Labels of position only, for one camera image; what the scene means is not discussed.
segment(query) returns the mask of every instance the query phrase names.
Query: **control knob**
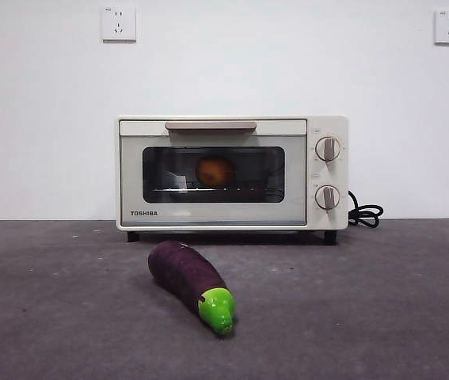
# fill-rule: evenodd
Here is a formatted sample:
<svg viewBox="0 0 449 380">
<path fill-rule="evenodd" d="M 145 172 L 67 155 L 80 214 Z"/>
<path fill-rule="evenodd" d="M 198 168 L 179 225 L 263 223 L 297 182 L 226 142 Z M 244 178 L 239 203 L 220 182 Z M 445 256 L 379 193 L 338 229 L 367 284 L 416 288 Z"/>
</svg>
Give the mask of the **control knob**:
<svg viewBox="0 0 449 380">
<path fill-rule="evenodd" d="M 316 191 L 316 203 L 324 210 L 335 208 L 341 200 L 338 190 L 328 184 L 321 186 Z"/>
<path fill-rule="evenodd" d="M 316 144 L 316 154 L 323 161 L 333 161 L 340 152 L 341 144 L 334 137 L 323 137 Z"/>
</svg>

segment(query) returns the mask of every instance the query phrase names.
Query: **glass window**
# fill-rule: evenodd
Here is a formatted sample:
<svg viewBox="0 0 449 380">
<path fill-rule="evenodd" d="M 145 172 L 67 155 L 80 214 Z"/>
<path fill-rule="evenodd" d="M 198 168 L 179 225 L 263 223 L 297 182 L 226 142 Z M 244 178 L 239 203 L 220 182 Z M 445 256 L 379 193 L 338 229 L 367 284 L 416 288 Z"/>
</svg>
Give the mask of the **glass window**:
<svg viewBox="0 0 449 380">
<path fill-rule="evenodd" d="M 278 146 L 164 147 L 143 151 L 149 203 L 275 203 L 284 198 Z"/>
</svg>

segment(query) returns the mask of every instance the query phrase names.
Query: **power cord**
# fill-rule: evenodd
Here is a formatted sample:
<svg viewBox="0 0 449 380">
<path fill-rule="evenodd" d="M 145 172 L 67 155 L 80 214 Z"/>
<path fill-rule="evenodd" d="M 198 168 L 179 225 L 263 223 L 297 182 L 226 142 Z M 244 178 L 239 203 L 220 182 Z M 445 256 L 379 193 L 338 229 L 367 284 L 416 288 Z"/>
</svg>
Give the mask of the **power cord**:
<svg viewBox="0 0 449 380">
<path fill-rule="evenodd" d="M 351 226 L 358 226 L 358 223 L 362 223 L 367 227 L 375 228 L 379 225 L 379 216 L 382 215 L 384 210 L 382 207 L 380 207 L 377 204 L 364 204 L 363 206 L 358 206 L 358 200 L 356 199 L 355 195 L 352 194 L 352 192 L 349 192 L 349 196 L 352 199 L 352 202 L 354 203 L 354 209 L 350 210 L 348 218 L 349 218 L 349 224 Z M 364 219 L 374 219 L 374 222 L 367 222 Z"/>
</svg>

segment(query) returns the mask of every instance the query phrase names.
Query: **green eggplant cap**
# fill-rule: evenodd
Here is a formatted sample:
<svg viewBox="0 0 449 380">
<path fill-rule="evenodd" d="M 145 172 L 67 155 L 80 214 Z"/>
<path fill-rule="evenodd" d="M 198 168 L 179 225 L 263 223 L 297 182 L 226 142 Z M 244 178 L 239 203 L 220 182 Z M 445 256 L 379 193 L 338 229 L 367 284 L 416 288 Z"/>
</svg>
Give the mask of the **green eggplant cap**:
<svg viewBox="0 0 449 380">
<path fill-rule="evenodd" d="M 226 335 L 233 330 L 234 299 L 223 287 L 205 291 L 198 301 L 200 317 L 219 335 Z"/>
</svg>

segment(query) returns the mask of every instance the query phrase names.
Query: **eggplant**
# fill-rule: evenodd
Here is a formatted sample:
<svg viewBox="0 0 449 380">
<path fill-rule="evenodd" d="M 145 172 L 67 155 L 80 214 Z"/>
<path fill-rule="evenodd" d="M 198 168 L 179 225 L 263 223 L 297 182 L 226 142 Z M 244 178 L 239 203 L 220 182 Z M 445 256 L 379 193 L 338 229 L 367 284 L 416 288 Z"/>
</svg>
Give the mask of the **eggplant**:
<svg viewBox="0 0 449 380">
<path fill-rule="evenodd" d="M 213 265 L 195 249 L 179 241 L 164 241 L 148 256 L 148 268 L 159 285 L 217 334 L 233 330 L 233 295 Z"/>
</svg>

